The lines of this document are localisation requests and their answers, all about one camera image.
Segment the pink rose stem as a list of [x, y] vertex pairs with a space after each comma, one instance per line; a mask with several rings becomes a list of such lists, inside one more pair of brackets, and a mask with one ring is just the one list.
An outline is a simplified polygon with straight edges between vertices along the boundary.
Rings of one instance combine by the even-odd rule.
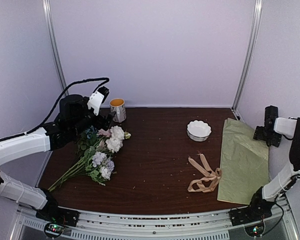
[[[97, 151], [100, 152], [106, 148], [106, 140], [109, 139], [111, 136], [110, 130], [109, 129], [108, 130], [99, 129], [97, 132], [97, 136], [98, 136], [97, 142], [94, 145], [87, 148], [86, 150], [93, 147], [96, 152]], [[86, 150], [79, 150], [77, 147], [77, 155], [78, 156], [83, 155]]]

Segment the blue hydrangea stem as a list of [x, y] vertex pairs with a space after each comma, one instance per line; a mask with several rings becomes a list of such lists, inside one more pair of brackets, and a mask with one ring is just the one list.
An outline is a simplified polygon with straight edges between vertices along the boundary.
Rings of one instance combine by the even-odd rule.
[[90, 146], [93, 146], [98, 140], [98, 129], [90, 126], [80, 134], [77, 141], [79, 151], [85, 151]]

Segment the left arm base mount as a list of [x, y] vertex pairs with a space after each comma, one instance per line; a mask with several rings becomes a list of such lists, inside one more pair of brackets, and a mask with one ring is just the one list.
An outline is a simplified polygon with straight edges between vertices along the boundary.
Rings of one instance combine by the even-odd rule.
[[50, 239], [60, 237], [69, 227], [76, 227], [80, 213], [76, 210], [57, 207], [55, 211], [38, 210], [36, 217], [47, 221], [43, 227], [44, 234]]

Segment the beige ribbon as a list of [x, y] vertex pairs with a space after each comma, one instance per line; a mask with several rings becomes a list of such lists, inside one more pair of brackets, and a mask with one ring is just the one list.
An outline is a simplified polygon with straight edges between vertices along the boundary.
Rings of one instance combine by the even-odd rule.
[[203, 153], [199, 153], [198, 156], [202, 165], [197, 163], [190, 156], [188, 157], [188, 162], [195, 169], [197, 169], [203, 175], [203, 177], [200, 179], [192, 180], [187, 187], [187, 191], [190, 193], [212, 193], [220, 183], [223, 172], [219, 167], [217, 167], [215, 170], [212, 170]]

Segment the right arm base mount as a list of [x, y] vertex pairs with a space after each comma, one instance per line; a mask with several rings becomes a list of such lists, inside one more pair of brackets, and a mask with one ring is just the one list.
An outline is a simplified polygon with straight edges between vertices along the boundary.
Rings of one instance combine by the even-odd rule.
[[270, 211], [250, 211], [250, 208], [231, 208], [229, 218], [232, 226], [244, 226], [245, 233], [252, 238], [262, 237], [266, 233], [265, 219], [272, 216]]

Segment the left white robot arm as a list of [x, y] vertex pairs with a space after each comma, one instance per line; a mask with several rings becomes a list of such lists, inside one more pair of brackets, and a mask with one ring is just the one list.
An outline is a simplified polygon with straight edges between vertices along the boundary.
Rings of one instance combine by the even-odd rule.
[[[0, 139], [0, 166], [40, 152], [54, 151], [78, 139], [91, 126], [105, 130], [114, 114], [99, 114], [107, 93], [94, 91], [91, 96], [71, 94], [59, 101], [59, 114], [52, 122], [43, 122], [38, 129]], [[58, 202], [48, 190], [31, 187], [0, 170], [0, 197], [29, 205], [51, 222], [62, 218]]]

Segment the white rose stem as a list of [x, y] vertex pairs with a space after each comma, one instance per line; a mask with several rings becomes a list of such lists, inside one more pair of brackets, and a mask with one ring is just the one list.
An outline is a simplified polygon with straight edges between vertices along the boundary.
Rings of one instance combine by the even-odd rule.
[[93, 147], [89, 150], [92, 150], [92, 153], [96, 154], [97, 152], [104, 153], [108, 156], [111, 156], [117, 153], [123, 147], [123, 141], [131, 138], [131, 133], [124, 131], [121, 126], [115, 125], [108, 129], [111, 133], [110, 138], [105, 141], [105, 149], [103, 151], [96, 151]]

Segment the green and peach wrapping paper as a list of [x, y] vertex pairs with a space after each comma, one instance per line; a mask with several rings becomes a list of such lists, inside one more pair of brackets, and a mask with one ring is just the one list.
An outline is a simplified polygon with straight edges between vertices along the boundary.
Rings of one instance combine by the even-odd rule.
[[269, 147], [253, 139], [254, 132], [239, 120], [224, 121], [218, 201], [248, 205], [253, 194], [269, 182]]

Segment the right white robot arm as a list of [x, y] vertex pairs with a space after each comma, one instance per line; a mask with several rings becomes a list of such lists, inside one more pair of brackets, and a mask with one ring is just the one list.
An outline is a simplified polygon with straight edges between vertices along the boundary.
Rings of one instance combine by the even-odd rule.
[[292, 139], [288, 160], [277, 176], [253, 195], [246, 210], [249, 220], [260, 220], [270, 214], [277, 199], [300, 179], [300, 117], [278, 117], [270, 127], [272, 132]]

